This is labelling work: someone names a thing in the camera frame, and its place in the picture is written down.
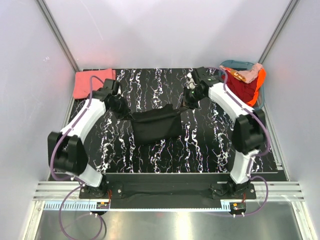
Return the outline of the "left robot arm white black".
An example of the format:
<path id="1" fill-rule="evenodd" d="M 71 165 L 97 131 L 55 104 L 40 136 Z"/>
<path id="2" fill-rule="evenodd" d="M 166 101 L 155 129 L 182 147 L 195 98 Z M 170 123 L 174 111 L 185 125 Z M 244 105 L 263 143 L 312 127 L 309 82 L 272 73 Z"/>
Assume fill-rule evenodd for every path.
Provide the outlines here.
<path id="1" fill-rule="evenodd" d="M 96 122 L 111 111 L 119 120 L 128 120 L 131 110 L 122 95 L 121 84 L 105 79 L 102 87 L 93 89 L 93 75 L 89 79 L 89 94 L 78 114 L 59 132 L 52 131 L 47 137 L 48 165 L 50 174 L 56 181 L 74 179 L 82 187 L 90 187 L 97 198 L 108 193 L 106 177 L 89 164 L 84 147 L 88 133 Z"/>

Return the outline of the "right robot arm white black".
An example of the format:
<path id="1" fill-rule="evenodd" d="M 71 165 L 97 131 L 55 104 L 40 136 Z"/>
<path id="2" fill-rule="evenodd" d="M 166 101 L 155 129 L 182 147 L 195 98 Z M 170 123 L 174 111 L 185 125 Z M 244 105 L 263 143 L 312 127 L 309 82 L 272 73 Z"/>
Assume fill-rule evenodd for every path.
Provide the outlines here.
<path id="1" fill-rule="evenodd" d="M 263 110 L 255 110 L 240 100 L 227 86 L 228 74 L 224 78 L 211 76 L 204 67 L 187 74 L 183 91 L 183 110 L 196 109 L 199 101 L 209 98 L 217 103 L 230 117 L 234 126 L 231 143 L 235 149 L 233 167 L 227 183 L 219 189 L 211 188 L 216 197 L 239 198 L 250 188 L 252 167 L 255 158 L 261 155 L 260 147 L 270 142 Z"/>

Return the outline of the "black t shirt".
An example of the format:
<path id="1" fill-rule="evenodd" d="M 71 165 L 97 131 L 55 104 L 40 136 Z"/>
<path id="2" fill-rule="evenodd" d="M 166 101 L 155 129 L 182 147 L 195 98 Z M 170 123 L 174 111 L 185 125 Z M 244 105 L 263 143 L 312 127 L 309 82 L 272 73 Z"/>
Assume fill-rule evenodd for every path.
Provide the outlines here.
<path id="1" fill-rule="evenodd" d="M 131 126 L 137 146 L 177 138 L 183 133 L 181 110 L 172 104 L 132 114 Z"/>

